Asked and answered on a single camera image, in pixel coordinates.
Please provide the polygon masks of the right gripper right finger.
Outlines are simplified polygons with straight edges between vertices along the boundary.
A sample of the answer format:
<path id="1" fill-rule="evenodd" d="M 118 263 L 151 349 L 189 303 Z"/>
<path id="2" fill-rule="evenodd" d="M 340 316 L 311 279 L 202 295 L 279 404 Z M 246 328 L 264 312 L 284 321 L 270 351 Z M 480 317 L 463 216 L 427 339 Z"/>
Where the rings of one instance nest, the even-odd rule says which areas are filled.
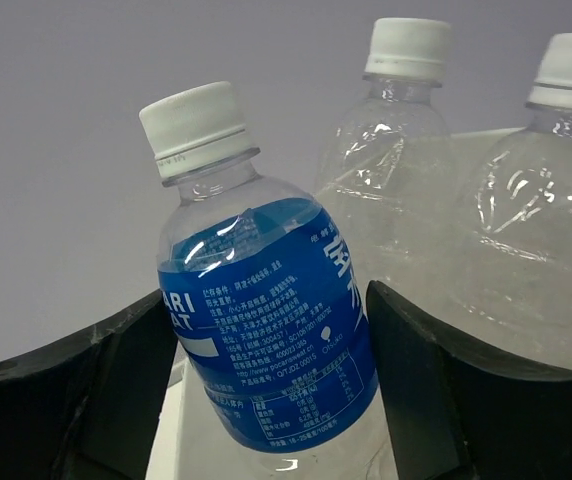
<path id="1" fill-rule="evenodd" d="M 401 479 L 572 479 L 572 370 L 431 316 L 382 282 L 366 294 Z"/>

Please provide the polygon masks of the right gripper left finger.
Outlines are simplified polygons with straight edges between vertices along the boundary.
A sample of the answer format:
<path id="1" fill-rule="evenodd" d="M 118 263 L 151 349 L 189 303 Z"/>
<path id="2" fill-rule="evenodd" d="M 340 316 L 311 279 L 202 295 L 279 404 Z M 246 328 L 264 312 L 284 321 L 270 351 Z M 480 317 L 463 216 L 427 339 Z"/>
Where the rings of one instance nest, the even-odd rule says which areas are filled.
<path id="1" fill-rule="evenodd" d="M 155 291 L 0 361 L 0 479 L 143 479 L 177 348 Z"/>

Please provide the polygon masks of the clear bottle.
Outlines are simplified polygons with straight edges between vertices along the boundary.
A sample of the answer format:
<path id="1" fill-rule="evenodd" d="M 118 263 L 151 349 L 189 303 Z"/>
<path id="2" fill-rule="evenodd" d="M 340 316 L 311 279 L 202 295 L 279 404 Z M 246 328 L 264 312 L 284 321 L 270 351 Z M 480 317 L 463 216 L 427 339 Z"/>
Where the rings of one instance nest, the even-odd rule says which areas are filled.
<path id="1" fill-rule="evenodd" d="M 549 41 L 526 105 L 530 123 L 490 148 L 454 204 L 444 314 L 572 370 L 572 33 Z"/>
<path id="2" fill-rule="evenodd" d="M 444 21 L 376 20 L 367 89 L 321 155 L 315 196 L 348 244 L 360 290 L 379 280 L 409 294 L 440 252 L 460 172 L 432 94 L 443 84 L 451 43 Z"/>

